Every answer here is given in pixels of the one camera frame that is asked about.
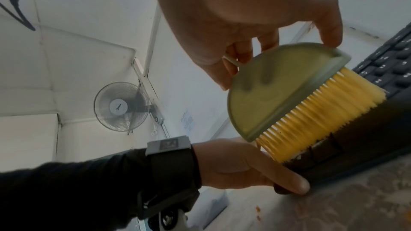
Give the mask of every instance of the wrist-mounted device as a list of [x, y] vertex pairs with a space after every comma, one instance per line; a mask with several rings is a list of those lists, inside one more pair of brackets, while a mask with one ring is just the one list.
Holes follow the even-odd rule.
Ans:
[[137, 195], [137, 217], [147, 219], [170, 207], [190, 211], [200, 195], [201, 177], [188, 137], [149, 142], [146, 156], [152, 179]]

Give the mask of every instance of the black cable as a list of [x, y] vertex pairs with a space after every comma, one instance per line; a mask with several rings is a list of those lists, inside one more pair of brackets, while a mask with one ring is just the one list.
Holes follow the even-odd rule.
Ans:
[[11, 5], [14, 7], [14, 10], [17, 12], [17, 14], [20, 16], [18, 18], [15, 14], [13, 14], [10, 10], [8, 10], [2, 3], [0, 3], [0, 7], [6, 11], [11, 17], [13, 17], [15, 20], [17, 20], [19, 23], [27, 27], [28, 29], [35, 31], [36, 29], [34, 26], [26, 19], [26, 17], [23, 15], [21, 12], [19, 6], [18, 6], [18, 0], [9, 0]]

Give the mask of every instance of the yellow bristles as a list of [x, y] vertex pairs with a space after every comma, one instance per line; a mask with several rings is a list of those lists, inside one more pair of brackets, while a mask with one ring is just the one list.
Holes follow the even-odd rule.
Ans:
[[256, 141], [282, 163], [384, 100], [384, 90], [343, 68]]

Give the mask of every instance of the keyboard key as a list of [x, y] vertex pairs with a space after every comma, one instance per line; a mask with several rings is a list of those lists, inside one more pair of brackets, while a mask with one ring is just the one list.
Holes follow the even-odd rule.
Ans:
[[408, 35], [401, 42], [396, 44], [394, 49], [395, 50], [404, 50], [404, 48], [407, 47], [407, 45], [410, 44], [410, 43], [411, 43], [411, 35]]
[[398, 86], [408, 87], [411, 85], [411, 73], [406, 73], [404, 76], [400, 76], [395, 82]]
[[391, 46], [389, 46], [389, 45], [383, 45], [380, 48], [378, 48], [377, 50], [375, 50], [365, 60], [366, 61], [368, 61], [368, 60], [375, 61], [376, 59], [378, 59], [379, 56], [383, 55], [390, 48], [391, 48]]
[[390, 98], [390, 97], [394, 96], [395, 94], [397, 94], [399, 92], [399, 88], [397, 88], [393, 85], [385, 86], [384, 89], [386, 91], [385, 96], [387, 98]]
[[386, 61], [388, 61], [390, 59], [395, 59], [396, 56], [397, 56], [397, 52], [388, 51], [388, 52], [384, 53], [380, 58], [378, 58], [374, 62], [374, 65], [379, 67], [379, 66], [383, 65]]
[[368, 74], [370, 74], [371, 72], [373, 72], [376, 68], [377, 67], [374, 67], [374, 66], [368, 66], [362, 72], [360, 72], [360, 76], [365, 77]]
[[411, 32], [411, 27], [405, 27], [401, 29], [393, 38], [386, 41], [384, 45], [395, 45], [399, 41], [401, 41], [404, 37], [406, 37]]
[[374, 80], [376, 80], [377, 76], [374, 75], [368, 75], [365, 77], [365, 79], [369, 82], [373, 82]]
[[372, 83], [379, 87], [383, 87], [384, 85], [389, 83], [393, 78], [395, 78], [394, 74], [387, 73], [382, 77], [377, 77]]
[[397, 59], [406, 59], [411, 55], [411, 44], [397, 52]]
[[353, 72], [358, 73], [360, 72], [362, 69], [364, 69], [365, 67], [367, 67], [369, 64], [371, 63], [371, 61], [363, 61], [360, 62], [360, 64], [358, 64], [353, 70]]
[[394, 67], [398, 62], [399, 61], [396, 59], [388, 60], [380, 67], [376, 68], [374, 71], [374, 74], [378, 76], [384, 75], [388, 70]]
[[403, 75], [407, 73], [411, 68], [411, 58], [406, 59], [405, 61], [400, 61], [395, 67], [393, 72], [395, 74]]

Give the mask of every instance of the black sleeve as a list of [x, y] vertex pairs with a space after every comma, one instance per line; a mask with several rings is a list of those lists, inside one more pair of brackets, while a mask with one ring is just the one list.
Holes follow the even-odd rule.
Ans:
[[145, 149], [83, 163], [47, 163], [0, 174], [2, 230], [116, 230], [136, 217], [149, 185]]

